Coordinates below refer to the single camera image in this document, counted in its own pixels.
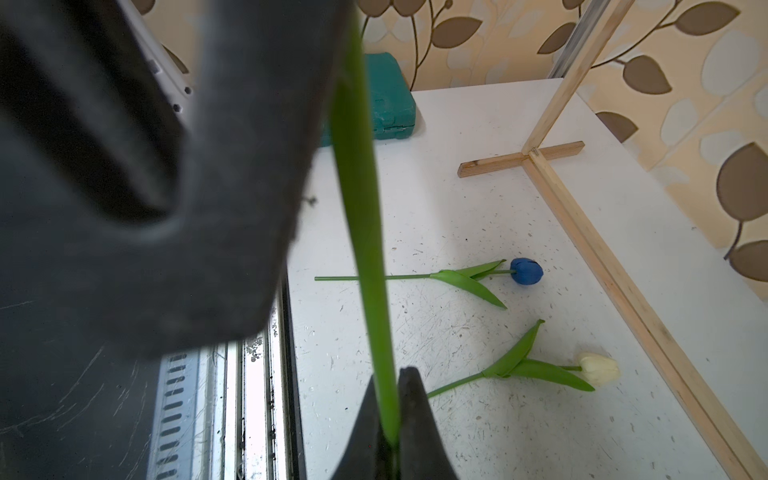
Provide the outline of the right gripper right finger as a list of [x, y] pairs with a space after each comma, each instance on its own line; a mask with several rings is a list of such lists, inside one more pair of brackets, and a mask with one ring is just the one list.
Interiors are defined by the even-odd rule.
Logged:
[[400, 370], [401, 425], [398, 465], [401, 479], [457, 479], [446, 454], [420, 373]]

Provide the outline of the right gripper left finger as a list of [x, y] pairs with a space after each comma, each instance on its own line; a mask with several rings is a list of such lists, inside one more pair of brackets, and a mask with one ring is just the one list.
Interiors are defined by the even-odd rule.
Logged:
[[345, 451], [331, 479], [375, 480], [384, 478], [384, 439], [374, 380], [366, 388]]

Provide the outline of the white tulip flower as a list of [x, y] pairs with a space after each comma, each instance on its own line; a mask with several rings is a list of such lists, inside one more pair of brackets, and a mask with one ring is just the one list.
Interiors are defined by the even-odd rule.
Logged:
[[583, 392], [617, 381], [621, 377], [618, 362], [592, 352], [577, 356], [575, 365], [559, 366], [530, 357], [543, 320], [536, 323], [496, 362], [489, 367], [439, 387], [427, 394], [434, 398], [478, 380], [524, 378], [565, 386]]
[[400, 404], [385, 284], [370, 94], [356, 13], [344, 29], [329, 129], [351, 239], [384, 438], [399, 443]]

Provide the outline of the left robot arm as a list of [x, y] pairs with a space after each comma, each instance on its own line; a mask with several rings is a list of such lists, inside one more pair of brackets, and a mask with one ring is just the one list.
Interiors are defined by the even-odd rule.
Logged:
[[146, 355], [270, 316], [349, 1], [215, 1], [181, 121], [114, 1], [1, 5], [1, 306]]

